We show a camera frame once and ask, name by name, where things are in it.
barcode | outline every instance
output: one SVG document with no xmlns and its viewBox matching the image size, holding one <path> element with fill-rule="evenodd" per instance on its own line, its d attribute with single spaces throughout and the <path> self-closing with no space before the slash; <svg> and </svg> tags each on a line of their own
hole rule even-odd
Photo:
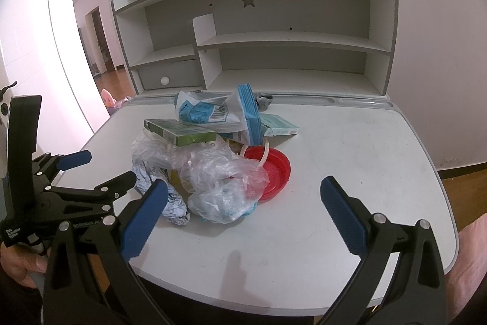
<svg viewBox="0 0 487 325">
<path fill-rule="evenodd" d="M 223 120 L 225 121 L 226 120 L 226 113 L 227 113 L 227 109 L 226 109 L 226 105 L 223 104 L 221 106 L 219 106 L 218 108 L 215 108 L 213 110 L 213 113 L 211 114 L 211 116 L 208 118 L 208 121 L 216 121 L 216 120 Z"/>
</svg>

white desk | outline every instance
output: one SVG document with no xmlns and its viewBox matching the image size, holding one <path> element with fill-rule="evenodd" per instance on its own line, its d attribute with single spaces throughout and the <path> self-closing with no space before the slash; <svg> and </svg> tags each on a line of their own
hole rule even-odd
<svg viewBox="0 0 487 325">
<path fill-rule="evenodd" d="M 204 223 L 192 216 L 187 226 L 176 227 L 161 219 L 141 256 L 131 262 L 136 272 L 173 292 L 227 309 L 323 314 L 359 263 L 321 203 L 320 183 L 328 175 L 370 212 L 382 212 L 392 222 L 429 220 L 443 267 L 449 269 L 458 251 L 456 227 L 414 132 L 392 108 L 354 108 L 353 100 L 350 107 L 337 106 L 339 102 L 272 104 L 269 113 L 301 127 L 299 135 L 277 145 L 291 162 L 287 187 L 234 224 Z M 174 118 L 171 104 L 133 103 L 87 143 L 92 162 L 64 173 L 59 185 L 93 188 L 126 172 L 131 169 L 131 144 L 144 119 Z M 131 191 L 128 196 L 138 195 Z M 127 196 L 118 200 L 116 210 L 127 201 Z M 390 260 L 374 302 L 384 296 L 396 258 Z"/>
</svg>

plush toy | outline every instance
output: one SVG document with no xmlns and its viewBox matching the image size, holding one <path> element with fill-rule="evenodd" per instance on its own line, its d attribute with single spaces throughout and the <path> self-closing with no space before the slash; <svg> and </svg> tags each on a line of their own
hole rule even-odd
<svg viewBox="0 0 487 325">
<path fill-rule="evenodd" d="M 115 112 L 117 112 L 124 103 L 130 101 L 131 97 L 125 97 L 122 101 L 116 102 L 113 96 L 110 94 L 109 91 L 103 89 L 101 90 L 101 99 L 103 103 L 107 107 L 108 114 L 112 116 Z"/>
</svg>

wall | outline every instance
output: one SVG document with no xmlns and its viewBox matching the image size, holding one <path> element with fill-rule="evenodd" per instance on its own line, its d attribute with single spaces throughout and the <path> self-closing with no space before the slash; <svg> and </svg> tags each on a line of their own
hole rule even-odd
<svg viewBox="0 0 487 325">
<path fill-rule="evenodd" d="M 48 0 L 0 0 L 0 44 L 9 95 L 42 95 L 39 151 L 76 152 L 93 131 L 64 73 L 51 26 Z"/>
<path fill-rule="evenodd" d="M 2 52 L 0 51 L 0 86 L 5 87 L 10 85 L 10 81 L 8 79 L 7 70 L 5 68 L 5 64 L 3 63 L 3 56 Z M 10 99 L 12 98 L 12 91 L 7 90 L 7 92 L 3 96 L 3 101 L 6 103 L 10 103 Z M 4 116 L 0 113 L 0 179 L 4 178 L 7 175 L 7 127 L 6 123 L 8 123 L 8 117 Z M 3 188 L 0 186 L 0 196 L 3 195 Z M 4 211 L 5 208 L 3 207 L 3 198 L 0 198 L 0 220 L 5 217 Z"/>
<path fill-rule="evenodd" d="M 90 14 L 95 8 L 100 9 L 101 22 L 103 24 L 103 30 L 105 31 L 105 37 L 107 39 L 108 48 L 110 50 L 111 59 L 114 65 L 123 65 L 123 56 L 120 50 L 120 44 L 118 42 L 118 36 L 116 34 L 114 25 L 112 23 L 111 5 L 108 0 L 76 0 L 75 1 L 75 14 L 76 22 L 79 28 L 81 28 L 81 34 L 85 40 L 88 54 L 92 61 L 96 62 L 100 72 L 106 71 L 103 64 L 103 57 L 101 55 L 100 47 L 97 44 L 96 34 L 93 29 L 93 20 L 88 15 L 88 21 L 86 15 Z"/>
<path fill-rule="evenodd" d="M 487 162 L 487 0 L 399 0 L 389 95 L 438 168 Z"/>
<path fill-rule="evenodd" d="M 89 70 L 72 0 L 49 0 L 49 12 L 64 73 L 89 126 L 98 131 L 109 115 Z"/>
</svg>

blue gripper pad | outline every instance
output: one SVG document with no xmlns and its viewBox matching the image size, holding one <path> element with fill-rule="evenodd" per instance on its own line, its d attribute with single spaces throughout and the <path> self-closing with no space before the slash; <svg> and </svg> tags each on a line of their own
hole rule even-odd
<svg viewBox="0 0 487 325">
<path fill-rule="evenodd" d="M 320 191 L 321 201 L 348 250 L 354 255 L 365 256 L 368 251 L 367 220 L 370 218 L 370 213 L 360 200 L 349 197 L 332 176 L 323 179 Z"/>
<path fill-rule="evenodd" d="M 142 252 L 157 220 L 166 208 L 169 191 L 164 181 L 157 180 L 141 200 L 141 205 L 130 219 L 122 235 L 120 253 L 128 262 Z"/>
<path fill-rule="evenodd" d="M 91 162 L 91 158 L 92 156 L 89 150 L 67 154 L 66 156 L 63 156 L 58 160 L 56 168 L 59 171 L 67 171 L 68 169 L 88 164 L 89 162 Z"/>
</svg>

